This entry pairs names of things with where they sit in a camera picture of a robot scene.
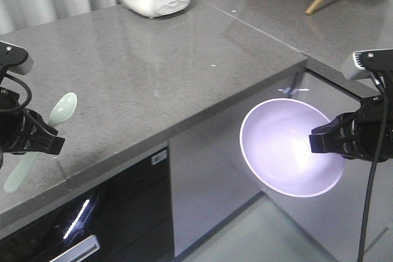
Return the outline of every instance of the bowl rim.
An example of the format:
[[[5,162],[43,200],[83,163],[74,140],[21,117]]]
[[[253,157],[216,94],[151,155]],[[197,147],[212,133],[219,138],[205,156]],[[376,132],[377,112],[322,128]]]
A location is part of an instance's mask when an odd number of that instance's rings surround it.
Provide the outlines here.
[[[341,165],[342,165],[343,168],[341,169],[341,172],[339,173],[338,177],[336,177],[335,181],[332,182],[332,183],[331,183],[328,187],[326,187],[325,189],[323,189],[323,190],[321,190],[321,191],[318,191],[318,192],[316,192],[316,193],[311,193],[311,194],[307,194],[307,195],[298,195],[298,194],[295,194],[295,193],[289,193],[289,192],[287,192],[287,191],[284,191],[284,190],[281,190],[281,189],[275,187],[274,185],[268,183],[266,180],[262,179],[261,176],[259,176],[259,174],[256,173],[256,171],[254,170],[254,168],[253,168],[252,165],[250,164],[250,162],[249,162],[249,160],[248,160],[248,158],[247,158],[246,152],[244,151],[244,146],[243,146],[244,125],[246,124],[247,119],[248,119],[248,118],[251,116],[251,114],[255,111],[255,109],[258,109],[259,107],[261,107],[261,106],[264,105],[264,104],[268,104],[268,103],[275,102],[275,101],[290,101],[290,102],[295,102],[295,103],[298,103],[298,104],[302,104],[302,105],[304,105],[304,106],[306,106],[306,107],[308,107],[308,108],[310,108],[310,109],[312,109],[312,110],[315,110],[319,115],[321,115],[321,117],[323,117],[323,118],[326,120],[326,123],[329,123],[329,122],[330,122],[329,118],[328,118],[324,113],[322,113],[320,110],[318,110],[317,108],[313,107],[312,105],[310,105],[310,104],[308,104],[308,103],[306,103],[306,102],[299,101],[299,100],[293,99],[293,98],[273,98],[273,99],[268,99],[268,100],[266,100],[266,101],[263,101],[263,102],[257,104],[257,105],[254,106],[254,107],[247,113],[247,115],[244,117],[243,122],[242,122],[241,127],[240,127],[240,132],[239,132],[239,142],[240,142],[240,147],[241,147],[241,153],[242,153],[242,155],[243,155],[243,158],[246,160],[246,163],[247,163],[249,169],[252,171],[252,173],[253,173],[262,183],[264,183],[266,186],[268,186],[268,187],[271,188],[272,190],[277,191],[278,193],[281,193],[281,194],[283,194],[283,195],[292,196],[292,197],[296,197],[296,198],[310,198],[310,197],[313,197],[313,196],[319,196],[319,195],[322,195],[322,194],[326,193],[327,191],[331,190],[331,189],[338,183],[338,181],[340,181],[341,176],[342,176],[343,173],[344,173],[344,162],[345,162],[345,160],[344,160],[344,158],[342,158],[342,157],[341,157]]]

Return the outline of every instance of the spoon handle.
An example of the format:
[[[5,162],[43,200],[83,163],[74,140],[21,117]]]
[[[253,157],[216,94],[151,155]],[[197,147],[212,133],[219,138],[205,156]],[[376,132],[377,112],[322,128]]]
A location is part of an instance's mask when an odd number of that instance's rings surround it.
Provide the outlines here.
[[[13,169],[6,182],[4,182],[4,191],[6,193],[13,193],[19,188],[33,166],[37,156],[37,152],[29,152],[22,156],[22,160]]]

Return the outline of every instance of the stainless steel cabinet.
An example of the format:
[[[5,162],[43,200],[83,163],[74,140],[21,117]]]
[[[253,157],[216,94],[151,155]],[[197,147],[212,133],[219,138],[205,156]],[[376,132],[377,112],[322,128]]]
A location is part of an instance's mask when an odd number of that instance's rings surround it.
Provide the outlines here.
[[[263,190],[295,223],[338,261],[355,261],[370,163],[347,160],[339,183],[314,198],[291,198],[271,191],[248,170],[238,136],[244,116],[256,104],[285,97],[293,77],[170,139],[175,255],[212,230]],[[306,73],[294,91],[329,119],[358,109],[357,98]],[[393,161],[380,163],[374,184],[365,256],[369,262],[393,261]]]
[[[349,93],[311,74],[303,76],[298,88],[302,91],[294,98],[311,104],[331,120],[343,112],[357,110],[360,105]],[[346,160],[338,184],[315,198],[291,198],[273,191],[268,191],[268,195],[339,261],[352,262],[357,257],[370,165],[366,161]],[[393,261],[392,240],[390,245],[386,241],[392,236],[391,229],[387,229],[393,221],[392,179],[393,161],[380,163],[374,182],[366,247],[376,244],[366,254],[365,261]],[[377,258],[381,251],[386,252],[384,257],[389,257],[388,260]]]
[[[260,101],[285,97],[293,80],[288,77],[169,140],[176,256],[260,192],[241,154],[241,123]]]

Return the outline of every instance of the kitchen counter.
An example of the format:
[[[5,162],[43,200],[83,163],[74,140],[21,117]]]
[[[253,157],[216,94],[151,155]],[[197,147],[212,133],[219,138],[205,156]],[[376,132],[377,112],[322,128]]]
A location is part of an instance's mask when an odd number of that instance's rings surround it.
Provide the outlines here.
[[[44,120],[65,93],[78,96],[57,128],[61,154],[39,155],[18,191],[0,191],[0,238],[304,67],[375,94],[345,80],[340,66],[355,50],[391,47],[391,1],[340,1],[308,17],[310,1],[193,0],[153,20],[115,6],[0,36],[33,57],[21,79]],[[6,154],[1,185],[19,160]]]
[[[306,61],[200,0],[171,17],[150,20],[115,6],[1,40],[33,57],[22,79],[33,92],[28,107],[44,120],[65,93],[78,97],[74,116],[58,127],[66,138],[60,155],[39,155],[18,191],[1,190],[2,236]],[[1,185],[19,160],[6,154]]]

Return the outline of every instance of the silver handle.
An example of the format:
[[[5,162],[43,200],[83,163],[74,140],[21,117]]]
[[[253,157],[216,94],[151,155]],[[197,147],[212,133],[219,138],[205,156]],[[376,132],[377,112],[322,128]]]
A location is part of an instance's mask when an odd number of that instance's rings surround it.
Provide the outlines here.
[[[80,262],[99,250],[96,236],[89,236],[49,262]]]

